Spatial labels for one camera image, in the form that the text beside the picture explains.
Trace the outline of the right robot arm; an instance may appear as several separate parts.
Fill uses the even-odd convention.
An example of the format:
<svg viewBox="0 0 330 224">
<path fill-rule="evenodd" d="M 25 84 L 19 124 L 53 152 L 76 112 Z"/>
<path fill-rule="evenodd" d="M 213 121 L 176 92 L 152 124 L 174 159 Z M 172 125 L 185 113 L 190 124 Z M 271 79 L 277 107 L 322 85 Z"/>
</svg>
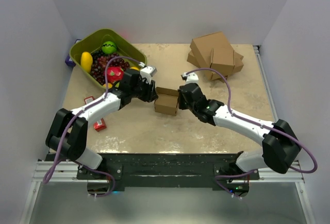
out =
<svg viewBox="0 0 330 224">
<path fill-rule="evenodd" d="M 283 135 L 285 132 L 294 136 L 284 120 L 273 123 L 243 113 L 235 116 L 224 103 L 206 98 L 197 83 L 182 85 L 178 92 L 181 110 L 188 109 L 199 121 L 235 131 L 261 146 L 259 150 L 237 153 L 234 159 L 220 168 L 224 175 L 242 179 L 249 171 L 266 167 L 285 174 L 301 151 L 299 145 Z"/>
</svg>

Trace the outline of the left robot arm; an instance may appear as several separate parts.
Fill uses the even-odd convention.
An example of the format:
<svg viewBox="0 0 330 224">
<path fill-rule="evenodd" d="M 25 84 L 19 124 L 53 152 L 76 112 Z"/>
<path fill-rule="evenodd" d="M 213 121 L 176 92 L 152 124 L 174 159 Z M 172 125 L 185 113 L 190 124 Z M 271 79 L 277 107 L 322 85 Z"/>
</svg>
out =
<svg viewBox="0 0 330 224">
<path fill-rule="evenodd" d="M 128 105 L 133 98 L 153 102 L 158 98 L 152 77 L 157 69 L 146 66 L 141 70 L 128 69 L 117 87 L 108 89 L 89 104 L 57 111 L 46 138 L 46 146 L 62 157 L 89 167 L 89 174 L 96 179 L 106 175 L 107 166 L 98 153 L 87 148 L 87 132 L 91 125 L 110 113 Z"/>
</svg>

